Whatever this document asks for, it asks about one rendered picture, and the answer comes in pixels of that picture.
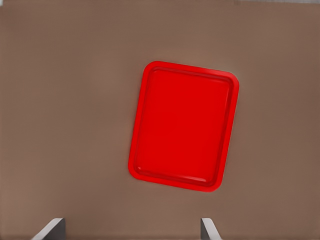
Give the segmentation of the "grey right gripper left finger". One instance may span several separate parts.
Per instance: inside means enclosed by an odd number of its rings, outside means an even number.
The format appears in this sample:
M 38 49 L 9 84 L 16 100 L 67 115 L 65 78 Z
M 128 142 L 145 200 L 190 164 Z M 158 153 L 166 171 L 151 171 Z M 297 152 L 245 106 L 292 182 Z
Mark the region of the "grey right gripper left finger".
M 52 219 L 31 240 L 66 240 L 66 220 L 64 218 Z

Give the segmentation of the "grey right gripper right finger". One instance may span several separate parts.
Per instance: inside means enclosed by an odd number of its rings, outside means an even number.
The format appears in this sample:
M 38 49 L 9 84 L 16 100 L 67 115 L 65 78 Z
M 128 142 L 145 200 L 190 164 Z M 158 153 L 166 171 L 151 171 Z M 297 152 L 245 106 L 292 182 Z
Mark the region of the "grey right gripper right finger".
M 208 217 L 200 219 L 201 240 L 222 240 L 213 220 Z

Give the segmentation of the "red rectangular tray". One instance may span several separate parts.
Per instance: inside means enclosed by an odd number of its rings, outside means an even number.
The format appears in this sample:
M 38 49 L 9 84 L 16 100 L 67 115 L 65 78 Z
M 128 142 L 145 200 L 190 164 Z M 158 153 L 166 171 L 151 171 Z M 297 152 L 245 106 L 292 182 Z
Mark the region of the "red rectangular tray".
M 227 71 L 150 62 L 143 70 L 128 171 L 142 181 L 213 192 L 222 184 L 239 93 Z

